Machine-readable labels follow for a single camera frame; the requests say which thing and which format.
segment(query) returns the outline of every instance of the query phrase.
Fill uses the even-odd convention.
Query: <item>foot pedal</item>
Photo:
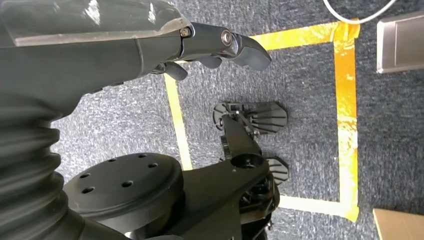
[[[287,125],[287,112],[276,102],[219,103],[213,108],[213,123],[223,130],[222,116],[229,115],[251,134],[274,134]]]
[[[269,171],[274,176],[274,182],[278,186],[289,179],[289,165],[281,158],[267,157],[266,160],[269,164]]]

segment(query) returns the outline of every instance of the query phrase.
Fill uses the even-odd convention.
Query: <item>metal screw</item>
[[[267,224],[268,230],[271,231],[274,228],[274,223],[273,221],[269,221]]]
[[[179,30],[179,34],[181,35],[181,37],[186,38],[192,34],[192,31],[190,30],[190,28],[184,27]]]
[[[221,40],[222,40],[222,43],[225,46],[229,47],[233,43],[233,35],[231,34],[230,31],[228,31],[227,29],[225,29],[221,33]]]

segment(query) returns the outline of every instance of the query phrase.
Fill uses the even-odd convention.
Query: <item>clear plastic cover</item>
[[[163,0],[0,0],[17,47],[150,38],[190,25]]]

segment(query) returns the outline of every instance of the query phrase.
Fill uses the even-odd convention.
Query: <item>white cable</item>
[[[323,0],[325,6],[327,7],[327,9],[330,11],[331,14],[333,14],[334,17],[336,17],[338,20],[348,23],[348,24],[363,24],[366,23],[370,20],[375,19],[376,17],[380,16],[382,13],[384,13],[387,9],[389,9],[395,2],[396,0],[391,0],[389,3],[387,3],[387,5],[385,5],[382,9],[380,9],[380,11],[374,13],[373,15],[366,17],[364,19],[360,19],[360,20],[350,20],[347,18],[344,18],[342,16],[340,16],[340,14],[338,14],[330,5],[328,0]]]

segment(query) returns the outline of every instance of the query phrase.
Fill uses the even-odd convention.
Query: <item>yellow tape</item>
[[[251,38],[269,51],[331,43],[334,41],[347,41],[358,37],[360,27],[359,25],[357,26],[358,27],[344,22],[331,22],[251,36]]]
[[[305,212],[313,212],[319,214],[335,215],[346,218],[352,212],[352,206],[341,202],[317,200],[310,198],[301,198],[293,196],[280,196],[280,208],[293,209]],[[359,213],[359,208],[355,206],[356,212]]]
[[[358,205],[358,129],[355,40],[334,42],[340,203]],[[347,212],[356,221],[358,212]]]
[[[181,112],[180,99],[178,97],[177,81],[165,74],[165,85],[182,169],[185,171],[192,170],[193,166],[190,159],[189,144],[187,143],[186,128],[184,127],[183,113]]]

